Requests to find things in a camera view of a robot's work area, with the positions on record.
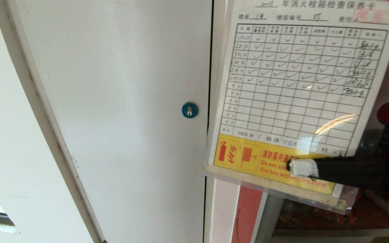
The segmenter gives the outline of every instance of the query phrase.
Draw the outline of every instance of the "table grid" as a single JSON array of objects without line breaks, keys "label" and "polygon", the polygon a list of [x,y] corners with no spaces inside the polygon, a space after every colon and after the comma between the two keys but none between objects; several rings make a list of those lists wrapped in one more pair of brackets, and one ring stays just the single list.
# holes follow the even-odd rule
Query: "table grid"
[{"label": "table grid", "polygon": [[388,31],[238,24],[220,132],[345,153]]}]

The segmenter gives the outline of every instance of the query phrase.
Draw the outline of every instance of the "warning sign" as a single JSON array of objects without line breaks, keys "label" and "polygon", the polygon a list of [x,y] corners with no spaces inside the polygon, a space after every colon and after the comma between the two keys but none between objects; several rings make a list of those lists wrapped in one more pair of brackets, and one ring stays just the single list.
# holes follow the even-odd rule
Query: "warning sign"
[{"label": "warning sign", "polygon": [[286,170],[286,162],[293,157],[317,158],[324,155],[301,154],[297,149],[220,134],[214,164],[312,191],[332,193],[334,183],[291,177]]}]

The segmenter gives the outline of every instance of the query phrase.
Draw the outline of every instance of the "white tape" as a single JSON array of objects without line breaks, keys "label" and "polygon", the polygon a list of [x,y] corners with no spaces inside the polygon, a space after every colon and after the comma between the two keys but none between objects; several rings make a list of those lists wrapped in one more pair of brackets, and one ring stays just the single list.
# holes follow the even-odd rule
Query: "white tape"
[{"label": "white tape", "polygon": [[319,178],[318,165],[312,159],[292,159],[289,166],[290,174],[294,177]]}]

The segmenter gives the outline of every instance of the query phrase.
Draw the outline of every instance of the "yellow warning label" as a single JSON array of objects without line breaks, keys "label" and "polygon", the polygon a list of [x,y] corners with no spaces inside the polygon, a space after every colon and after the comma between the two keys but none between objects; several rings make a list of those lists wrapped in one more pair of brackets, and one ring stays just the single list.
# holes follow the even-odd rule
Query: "yellow warning label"
[{"label": "yellow warning label", "polygon": [[220,134],[214,164],[312,191],[332,193],[334,183],[291,177],[286,162],[293,157],[319,158],[324,155]]}]

